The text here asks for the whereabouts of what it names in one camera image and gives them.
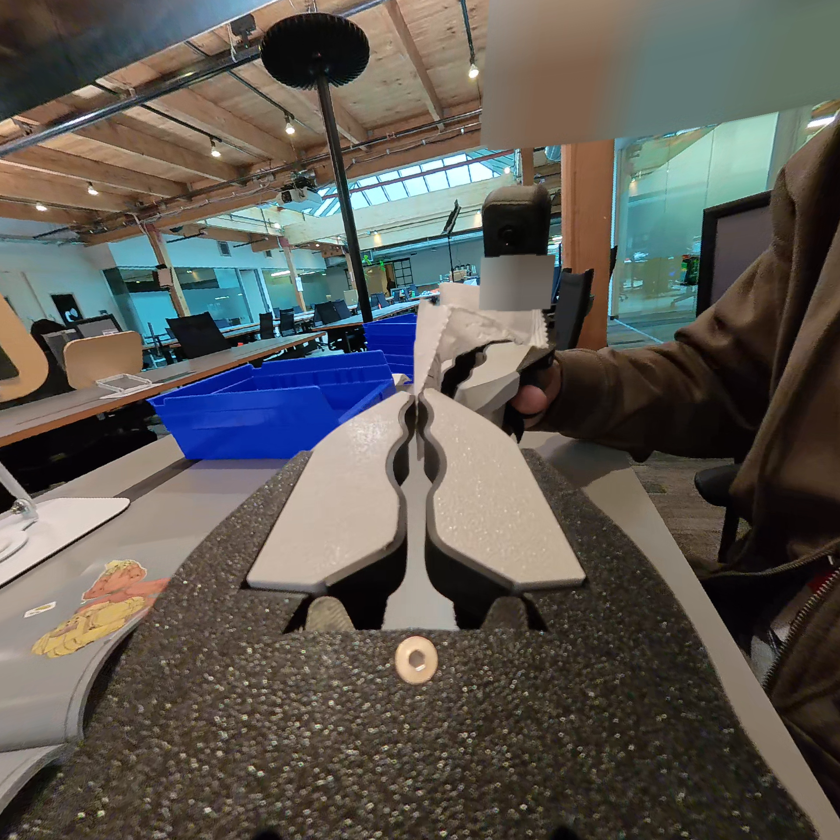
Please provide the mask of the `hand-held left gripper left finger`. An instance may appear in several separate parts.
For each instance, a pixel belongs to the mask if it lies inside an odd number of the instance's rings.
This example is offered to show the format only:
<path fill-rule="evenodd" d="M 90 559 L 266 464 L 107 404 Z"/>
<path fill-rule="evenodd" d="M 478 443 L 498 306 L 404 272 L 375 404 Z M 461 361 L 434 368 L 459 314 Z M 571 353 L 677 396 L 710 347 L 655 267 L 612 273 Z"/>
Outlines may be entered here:
<path fill-rule="evenodd" d="M 246 576 L 250 588 L 328 590 L 403 545 L 414 421 L 414 398 L 398 392 L 316 445 Z"/>

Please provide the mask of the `black office chair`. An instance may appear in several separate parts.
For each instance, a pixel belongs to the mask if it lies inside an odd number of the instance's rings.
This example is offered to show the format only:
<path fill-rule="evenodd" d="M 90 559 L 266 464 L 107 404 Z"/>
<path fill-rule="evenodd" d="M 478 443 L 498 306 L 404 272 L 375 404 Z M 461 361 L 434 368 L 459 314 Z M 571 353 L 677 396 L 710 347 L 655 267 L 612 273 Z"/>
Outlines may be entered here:
<path fill-rule="evenodd" d="M 576 274 L 571 269 L 554 271 L 552 300 L 547 321 L 549 337 L 557 351 L 577 346 L 583 322 L 592 307 L 594 270 Z"/>
<path fill-rule="evenodd" d="M 209 312 L 166 320 L 169 331 L 179 343 L 187 360 L 230 350 L 230 344 Z"/>

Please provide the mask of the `grey desk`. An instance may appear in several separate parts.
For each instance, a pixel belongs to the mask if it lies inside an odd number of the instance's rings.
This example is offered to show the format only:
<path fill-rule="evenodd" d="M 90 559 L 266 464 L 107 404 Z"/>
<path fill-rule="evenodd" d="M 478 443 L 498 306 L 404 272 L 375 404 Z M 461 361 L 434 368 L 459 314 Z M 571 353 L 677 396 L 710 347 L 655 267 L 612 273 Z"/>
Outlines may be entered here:
<path fill-rule="evenodd" d="M 111 560 L 172 571 L 108 660 L 83 738 L 2 810 L 2 838 L 838 838 L 838 818 L 625 458 L 531 436 L 590 579 L 524 597 L 523 631 L 444 629 L 419 578 L 387 621 L 305 633 L 245 588 L 306 456 L 179 461 L 170 440 L 67 490 L 131 508 L 11 584 L 2 620 Z"/>

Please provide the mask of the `black-framed grey panel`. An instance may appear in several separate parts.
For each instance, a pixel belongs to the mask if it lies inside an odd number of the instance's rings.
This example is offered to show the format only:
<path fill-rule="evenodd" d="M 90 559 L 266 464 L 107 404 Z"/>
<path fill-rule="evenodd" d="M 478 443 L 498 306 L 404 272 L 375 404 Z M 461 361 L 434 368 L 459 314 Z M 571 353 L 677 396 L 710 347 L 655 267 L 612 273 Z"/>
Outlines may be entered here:
<path fill-rule="evenodd" d="M 770 244 L 771 192 L 703 210 L 696 316 L 709 309 Z"/>

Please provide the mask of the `black light stand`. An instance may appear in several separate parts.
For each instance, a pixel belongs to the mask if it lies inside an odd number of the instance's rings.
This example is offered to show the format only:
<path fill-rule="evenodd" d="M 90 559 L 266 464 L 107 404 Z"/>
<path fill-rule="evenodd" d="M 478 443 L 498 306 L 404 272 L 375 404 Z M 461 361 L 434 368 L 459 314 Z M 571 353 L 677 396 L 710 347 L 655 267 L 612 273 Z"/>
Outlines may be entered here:
<path fill-rule="evenodd" d="M 446 239 L 447 239 L 448 257 L 449 257 L 450 271 L 449 271 L 449 275 L 448 275 L 449 276 L 448 283 L 451 286 L 452 283 L 454 282 L 456 288 L 458 288 L 458 286 L 459 286 L 459 281 L 455 279 L 455 266 L 454 266 L 452 250 L 451 250 L 452 249 L 451 248 L 452 247 L 451 237 L 452 237 L 452 234 L 453 234 L 453 231 L 454 231 L 454 228 L 455 228 L 455 224 L 458 220 L 460 210 L 461 210 L 461 207 L 460 207 L 459 201 L 455 200 L 453 210 L 450 213 L 450 215 L 448 216 L 447 222 L 445 223 L 444 230 L 443 230 L 443 235 L 445 235 Z"/>

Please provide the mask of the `long wooden-edged table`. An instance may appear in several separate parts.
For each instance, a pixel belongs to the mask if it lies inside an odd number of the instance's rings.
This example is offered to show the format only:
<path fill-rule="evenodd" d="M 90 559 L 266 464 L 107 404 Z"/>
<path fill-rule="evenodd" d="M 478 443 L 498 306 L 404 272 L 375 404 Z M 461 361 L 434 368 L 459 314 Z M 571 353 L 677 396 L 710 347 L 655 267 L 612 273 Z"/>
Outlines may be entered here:
<path fill-rule="evenodd" d="M 94 386 L 21 406 L 4 408 L 1 412 L 1 446 L 11 445 L 138 401 L 149 400 L 153 396 L 202 381 L 247 363 L 264 360 L 283 350 L 320 338 L 325 333 L 326 330 L 321 329 L 286 338 L 259 340 L 231 350 L 210 353 L 195 360 L 145 371 L 142 376 L 150 381 L 149 386 L 114 397 L 105 397 L 105 391 Z"/>

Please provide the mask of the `white desk lamp stand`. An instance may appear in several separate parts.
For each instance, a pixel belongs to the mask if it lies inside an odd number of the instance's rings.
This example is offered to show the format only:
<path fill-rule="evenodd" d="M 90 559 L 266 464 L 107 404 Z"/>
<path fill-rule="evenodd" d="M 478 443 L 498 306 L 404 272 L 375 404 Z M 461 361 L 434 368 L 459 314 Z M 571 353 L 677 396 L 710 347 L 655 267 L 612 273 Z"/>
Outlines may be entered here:
<path fill-rule="evenodd" d="M 1 585 L 115 519 L 130 505 L 124 497 L 36 501 L 4 465 L 1 481 L 14 499 L 1 520 Z"/>

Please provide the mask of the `clear acrylic stand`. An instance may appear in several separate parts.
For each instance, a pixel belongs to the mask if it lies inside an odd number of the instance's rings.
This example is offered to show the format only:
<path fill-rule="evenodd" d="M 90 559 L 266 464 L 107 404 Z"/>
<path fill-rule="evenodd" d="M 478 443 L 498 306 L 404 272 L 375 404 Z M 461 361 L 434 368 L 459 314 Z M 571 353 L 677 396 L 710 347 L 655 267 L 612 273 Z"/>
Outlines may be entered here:
<path fill-rule="evenodd" d="M 153 382 L 135 374 L 116 374 L 95 381 L 101 400 L 113 400 L 150 389 Z"/>

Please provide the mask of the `black board with wooden rim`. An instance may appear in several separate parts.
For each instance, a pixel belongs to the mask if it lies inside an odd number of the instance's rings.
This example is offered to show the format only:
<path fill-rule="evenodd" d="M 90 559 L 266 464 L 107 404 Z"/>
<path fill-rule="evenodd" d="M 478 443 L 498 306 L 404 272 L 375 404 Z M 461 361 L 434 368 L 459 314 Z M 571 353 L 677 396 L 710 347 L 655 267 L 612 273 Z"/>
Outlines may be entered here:
<path fill-rule="evenodd" d="M 1 346 L 16 375 L 2 380 L 1 403 L 22 398 L 45 383 L 49 364 L 18 315 L 1 297 Z"/>

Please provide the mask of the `open grey instruction booklet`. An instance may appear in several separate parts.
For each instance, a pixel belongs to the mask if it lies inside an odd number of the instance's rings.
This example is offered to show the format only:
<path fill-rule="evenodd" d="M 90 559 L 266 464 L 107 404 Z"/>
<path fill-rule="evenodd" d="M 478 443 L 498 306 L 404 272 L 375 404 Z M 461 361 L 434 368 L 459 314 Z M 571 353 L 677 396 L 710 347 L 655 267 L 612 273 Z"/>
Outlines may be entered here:
<path fill-rule="evenodd" d="M 2 810 L 82 740 L 100 673 L 172 574 L 152 562 L 93 563 L 2 621 Z"/>

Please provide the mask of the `wooden pillar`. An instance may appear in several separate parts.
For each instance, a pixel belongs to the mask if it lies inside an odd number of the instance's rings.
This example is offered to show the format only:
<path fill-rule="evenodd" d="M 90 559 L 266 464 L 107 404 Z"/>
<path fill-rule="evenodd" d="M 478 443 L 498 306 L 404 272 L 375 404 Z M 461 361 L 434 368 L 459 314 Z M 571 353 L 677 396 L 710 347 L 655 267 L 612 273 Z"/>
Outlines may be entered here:
<path fill-rule="evenodd" d="M 594 303 L 579 347 L 607 345 L 613 234 L 614 140 L 570 143 L 561 148 L 562 263 L 574 273 L 593 269 Z"/>

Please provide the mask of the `white numeral-print paper bag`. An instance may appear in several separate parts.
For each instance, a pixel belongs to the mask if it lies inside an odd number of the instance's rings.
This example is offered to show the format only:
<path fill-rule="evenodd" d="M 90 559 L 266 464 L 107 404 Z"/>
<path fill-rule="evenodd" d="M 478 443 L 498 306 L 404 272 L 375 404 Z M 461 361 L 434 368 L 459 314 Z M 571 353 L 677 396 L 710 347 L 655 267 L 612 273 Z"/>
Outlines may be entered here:
<path fill-rule="evenodd" d="M 438 303 L 421 301 L 416 314 L 413 392 L 442 390 L 444 367 L 459 355 L 490 343 L 512 342 L 546 350 L 548 328 L 539 309 L 481 310 L 480 289 L 445 282 Z"/>

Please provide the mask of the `person's right hand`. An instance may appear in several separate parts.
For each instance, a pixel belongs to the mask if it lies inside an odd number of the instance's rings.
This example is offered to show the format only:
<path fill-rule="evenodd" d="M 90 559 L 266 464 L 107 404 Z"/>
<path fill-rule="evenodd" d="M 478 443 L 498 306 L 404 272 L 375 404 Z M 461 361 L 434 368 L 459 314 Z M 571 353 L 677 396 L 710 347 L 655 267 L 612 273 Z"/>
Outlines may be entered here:
<path fill-rule="evenodd" d="M 509 407 L 521 415 L 526 426 L 530 427 L 546 414 L 560 388 L 560 363 L 552 353 L 521 373 L 517 394 L 510 400 Z"/>

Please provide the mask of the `person's right forearm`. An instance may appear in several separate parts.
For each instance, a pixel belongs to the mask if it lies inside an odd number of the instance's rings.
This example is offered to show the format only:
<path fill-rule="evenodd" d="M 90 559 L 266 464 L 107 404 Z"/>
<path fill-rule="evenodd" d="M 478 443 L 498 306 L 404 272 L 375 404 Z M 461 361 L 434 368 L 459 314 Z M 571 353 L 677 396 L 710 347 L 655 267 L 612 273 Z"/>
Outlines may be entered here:
<path fill-rule="evenodd" d="M 675 338 L 636 350 L 568 350 L 535 428 L 645 459 L 724 457 L 749 446 L 770 401 L 791 261 L 768 249 Z"/>

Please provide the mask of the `tan wooden chair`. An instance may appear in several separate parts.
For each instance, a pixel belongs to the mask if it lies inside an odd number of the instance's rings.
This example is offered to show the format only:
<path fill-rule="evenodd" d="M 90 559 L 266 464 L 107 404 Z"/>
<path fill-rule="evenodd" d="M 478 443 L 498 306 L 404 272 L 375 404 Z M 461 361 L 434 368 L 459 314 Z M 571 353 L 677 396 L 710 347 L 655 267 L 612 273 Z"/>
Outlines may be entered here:
<path fill-rule="evenodd" d="M 116 375 L 140 374 L 143 341 L 135 331 L 75 339 L 65 345 L 63 359 L 69 386 L 79 391 Z"/>

